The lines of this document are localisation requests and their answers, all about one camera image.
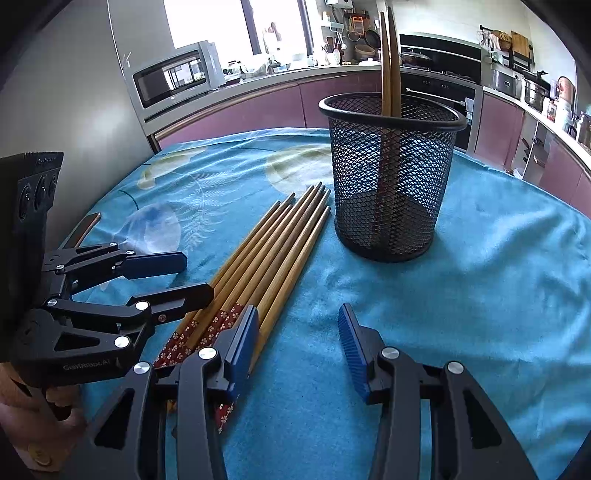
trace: wooden cutting board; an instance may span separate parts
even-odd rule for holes
[[[526,58],[530,58],[530,48],[527,37],[511,31],[511,38],[513,40],[513,51],[519,53]]]

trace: built-in oven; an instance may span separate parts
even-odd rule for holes
[[[447,105],[467,119],[467,127],[456,135],[456,147],[468,150],[472,131],[475,88],[432,77],[401,73],[402,93],[419,96]]]

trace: window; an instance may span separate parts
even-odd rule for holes
[[[262,53],[306,54],[306,39],[296,0],[250,0]]]
[[[209,40],[222,65],[252,55],[240,0],[164,0],[164,8],[174,48]]]
[[[258,53],[287,63],[294,54],[311,54],[315,0],[164,0],[164,7],[175,48],[214,42],[222,65]]]

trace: stainless steel pot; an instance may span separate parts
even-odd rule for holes
[[[544,105],[544,98],[550,96],[550,91],[544,87],[532,82],[531,80],[525,81],[525,103],[530,107],[535,108],[540,113]]]

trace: blue gripper pad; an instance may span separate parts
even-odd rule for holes
[[[339,309],[340,344],[349,365],[355,391],[363,401],[369,400],[369,364],[359,341],[360,327],[349,303],[343,303]]]
[[[238,328],[224,359],[224,377],[229,382],[228,396],[235,401],[248,376],[252,353],[258,336],[258,311],[248,306],[242,312]]]

